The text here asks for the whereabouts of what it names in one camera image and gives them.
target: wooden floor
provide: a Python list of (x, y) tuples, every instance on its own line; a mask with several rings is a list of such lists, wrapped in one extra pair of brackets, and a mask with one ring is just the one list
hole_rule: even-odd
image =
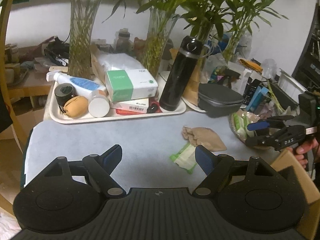
[(10, 203), (20, 191), (22, 153), (14, 139), (0, 140), (0, 194)]

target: white tray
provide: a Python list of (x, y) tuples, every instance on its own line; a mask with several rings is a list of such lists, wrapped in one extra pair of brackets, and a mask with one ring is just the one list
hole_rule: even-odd
[[(159, 85), (159, 97), (161, 97), (165, 81), (160, 75), (158, 75), (157, 82)], [(58, 86), (58, 83), (55, 82), (54, 89)], [(57, 100), (55, 98), (54, 92), (52, 93), (49, 105), (49, 113), (50, 117), (59, 123), (63, 124), (73, 124), (73, 123), (85, 123), (85, 122), (101, 122), (101, 121), (111, 121), (111, 120), (122, 120), (122, 119), (131, 119), (131, 118), (144, 118), (144, 117), (155, 117), (155, 116), (163, 116), (163, 115), (173, 115), (173, 114), (182, 114), (186, 111), (186, 104), (180, 100), (178, 108), (175, 111), (166, 111), (161, 108), (162, 113), (154, 113), (154, 114), (135, 114), (135, 115), (119, 115), (116, 113), (115, 109), (110, 109), (109, 113), (105, 117), (95, 118), (91, 114), (87, 113), (79, 118), (70, 118), (64, 115), (58, 106)]]

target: white box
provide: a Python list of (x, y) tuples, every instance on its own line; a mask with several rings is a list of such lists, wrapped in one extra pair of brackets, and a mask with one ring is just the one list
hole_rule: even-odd
[(233, 62), (228, 62), (228, 67), (240, 74), (239, 79), (232, 83), (232, 90), (238, 92), (240, 95), (243, 95), (252, 70)]
[(106, 87), (112, 102), (123, 102), (156, 95), (158, 83), (146, 69), (106, 72)]
[(149, 107), (149, 98), (130, 100), (124, 102), (110, 102), (110, 107), (114, 109), (128, 110), (146, 114)]

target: glass vase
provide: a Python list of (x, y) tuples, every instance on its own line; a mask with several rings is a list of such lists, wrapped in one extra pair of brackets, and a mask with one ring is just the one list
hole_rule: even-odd
[[(210, 25), (210, 23), (203, 22), (201, 24), (198, 34), (196, 35), (196, 38), (200, 40), (203, 44), (207, 44), (212, 27), (213, 26)], [(204, 57), (204, 55), (207, 53), (208, 48), (204, 46), (200, 54), (201, 58), (198, 59), (196, 67), (193, 70), (189, 82), (182, 95), (187, 101), (189, 101), (195, 106), (198, 106), (200, 75), (206, 60), (206, 57)]]
[(90, 42), (101, 0), (72, 0), (68, 74), (90, 79)]
[(158, 74), (164, 47), (178, 19), (177, 14), (169, 14), (157, 8), (150, 10), (147, 40), (139, 61), (153, 77)]
[(239, 31), (235, 31), (231, 35), (227, 47), (222, 52), (222, 55), (227, 63), (232, 60), (232, 58), (236, 52), (236, 48), (238, 47), (239, 41), (240, 41), (242, 35), (244, 34), (244, 32), (245, 32), (245, 30), (239, 30)]

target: blue label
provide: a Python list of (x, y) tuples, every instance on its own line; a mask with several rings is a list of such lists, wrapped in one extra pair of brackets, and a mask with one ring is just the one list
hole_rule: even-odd
[(85, 79), (85, 78), (72, 77), (72, 78), (70, 78), (70, 80), (75, 85), (82, 87), (82, 88), (85, 88), (87, 90), (91, 90), (91, 91), (96, 90), (100, 87), (97, 83), (95, 83), (91, 80)]

